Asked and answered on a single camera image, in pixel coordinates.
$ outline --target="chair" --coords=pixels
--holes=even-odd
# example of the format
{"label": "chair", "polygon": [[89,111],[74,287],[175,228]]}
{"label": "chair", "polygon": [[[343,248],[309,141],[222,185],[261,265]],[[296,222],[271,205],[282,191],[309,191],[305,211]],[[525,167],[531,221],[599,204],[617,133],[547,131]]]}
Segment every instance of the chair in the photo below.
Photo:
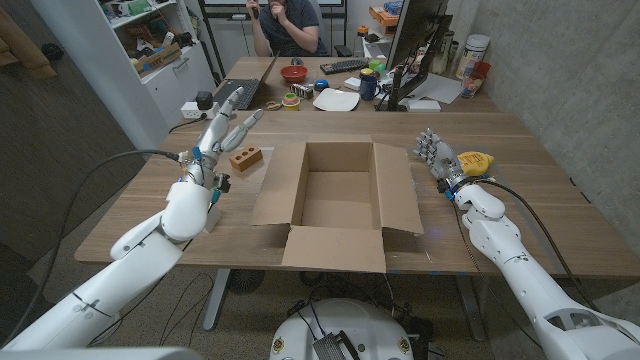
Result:
{"label": "chair", "polygon": [[[309,3],[313,7],[313,10],[316,12],[316,17],[318,18],[318,37],[320,38],[320,40],[322,40],[322,43],[325,44],[326,46],[328,44],[326,39],[328,38],[327,38],[327,33],[325,32],[324,20],[322,19],[322,11],[320,10],[320,4],[318,4],[318,0],[309,0]],[[353,56],[353,52],[351,52],[351,50],[344,45],[336,45],[333,48],[336,49],[336,53],[338,54],[338,57]]]}

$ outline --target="electrical outlet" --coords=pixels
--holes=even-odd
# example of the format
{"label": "electrical outlet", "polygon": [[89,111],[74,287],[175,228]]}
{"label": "electrical outlet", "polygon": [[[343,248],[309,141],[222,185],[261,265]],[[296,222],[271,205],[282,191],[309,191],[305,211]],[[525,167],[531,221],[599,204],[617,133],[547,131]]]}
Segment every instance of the electrical outlet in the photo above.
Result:
{"label": "electrical outlet", "polygon": [[220,110],[220,106],[217,102],[214,102],[211,109],[202,111],[198,109],[198,103],[196,103],[195,101],[188,101],[184,103],[180,110],[182,111],[182,117],[184,117],[185,119],[199,119],[200,116],[202,116],[203,112],[207,113],[208,119],[213,119],[218,110]]}

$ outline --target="wooden desk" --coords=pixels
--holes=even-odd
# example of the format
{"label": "wooden desk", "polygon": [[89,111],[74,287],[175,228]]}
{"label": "wooden desk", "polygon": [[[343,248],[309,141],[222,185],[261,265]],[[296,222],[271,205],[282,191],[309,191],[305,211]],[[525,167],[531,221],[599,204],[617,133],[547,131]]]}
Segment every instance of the wooden desk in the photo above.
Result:
{"label": "wooden desk", "polygon": [[[262,75],[265,73],[269,64],[271,63],[273,58],[260,58],[260,57],[242,57],[238,62],[234,65],[233,69],[227,74],[227,79],[261,79]],[[353,91],[351,89],[347,89],[344,87],[344,81],[350,77],[358,77],[358,71],[354,70],[352,72],[333,74],[333,75],[325,75],[322,70],[320,70],[321,64],[334,63],[337,61],[348,60],[345,58],[302,58],[304,61],[304,65],[309,69],[307,73],[307,78],[305,83],[313,83],[317,79],[325,79],[329,82],[329,85],[332,88],[337,88],[341,86],[341,90],[344,91]],[[283,57],[278,58],[276,63],[273,65],[273,69],[269,74],[269,77],[266,80],[266,83],[259,92],[256,99],[254,99],[253,108],[258,109],[260,107],[264,108],[264,104],[267,101],[282,101],[282,98],[289,90],[289,85],[287,84],[282,75],[280,75],[280,70],[287,66],[291,65],[291,58]],[[301,111],[322,111],[313,106],[313,100],[303,100],[300,103]],[[356,106],[357,111],[374,111],[374,106],[378,104],[378,100],[372,101],[360,101],[358,106]],[[463,99],[458,97],[451,104],[440,103],[440,107],[442,108],[442,112],[499,112],[498,108],[493,104],[489,96],[480,91],[476,96],[472,99]]]}
{"label": "wooden desk", "polygon": [[[250,112],[238,112],[244,120]],[[196,123],[169,135],[163,150],[183,151],[195,144],[205,124]],[[277,144],[304,141],[315,133],[369,134],[376,142],[411,149],[416,134],[430,127],[456,150],[476,148],[495,156],[490,170],[502,183],[520,193],[536,210],[553,235],[576,276],[637,277],[640,261],[604,218],[587,203],[568,176],[556,165],[525,126],[513,115],[497,113],[327,113],[267,112],[252,129],[244,144],[265,147],[264,160],[239,173],[231,168],[228,155],[217,170],[231,175],[231,191],[219,202],[223,218],[211,234],[196,238],[180,261],[182,265],[223,268],[297,270],[280,266],[287,238],[287,226],[249,226],[251,212]],[[460,237],[454,210],[427,165],[409,156],[417,183],[419,209],[425,235],[384,233],[387,269],[390,272],[460,274],[476,273]],[[162,210],[167,191],[181,175],[174,162],[154,157],[127,186],[75,256],[82,262],[110,262],[109,249],[127,230]],[[507,215],[520,228],[531,254],[553,275],[562,275],[546,239],[529,225],[530,217],[510,196],[485,186],[507,207]],[[486,273],[497,269],[473,249]]]}

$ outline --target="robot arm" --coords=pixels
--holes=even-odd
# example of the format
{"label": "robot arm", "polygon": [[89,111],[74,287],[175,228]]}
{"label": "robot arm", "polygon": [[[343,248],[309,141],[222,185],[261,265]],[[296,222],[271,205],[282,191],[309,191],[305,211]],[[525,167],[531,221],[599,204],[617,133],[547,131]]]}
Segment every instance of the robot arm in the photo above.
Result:
{"label": "robot arm", "polygon": [[113,322],[118,311],[160,280],[182,257],[176,244],[196,237],[207,224],[228,175],[216,174],[220,154],[237,147],[262,117],[253,113],[227,134],[236,90],[225,101],[193,149],[180,154],[185,175],[171,186],[167,207],[124,234],[112,247],[114,261],[63,298],[13,339],[3,350],[24,351],[85,347]]}
{"label": "robot arm", "polygon": [[640,327],[571,299],[524,247],[504,204],[464,174],[451,147],[430,130],[417,140],[414,152],[447,197],[467,211],[462,220],[471,242],[500,269],[549,359],[640,358]]}

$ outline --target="dark shirt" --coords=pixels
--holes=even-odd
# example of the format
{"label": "dark shirt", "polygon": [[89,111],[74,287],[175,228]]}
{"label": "dark shirt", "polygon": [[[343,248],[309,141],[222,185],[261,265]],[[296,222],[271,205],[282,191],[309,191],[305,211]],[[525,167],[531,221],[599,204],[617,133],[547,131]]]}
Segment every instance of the dark shirt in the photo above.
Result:
{"label": "dark shirt", "polygon": [[[289,22],[300,30],[308,26],[318,26],[318,17],[308,0],[287,0],[286,15]],[[327,48],[320,40],[319,33],[318,48],[315,53],[301,48],[289,35],[287,29],[280,25],[278,19],[273,17],[269,6],[264,6],[260,11],[260,26],[264,36],[269,40],[269,45],[271,45],[271,51],[273,52],[272,55],[274,56],[278,52],[280,52],[280,56],[284,57],[329,56]]]}

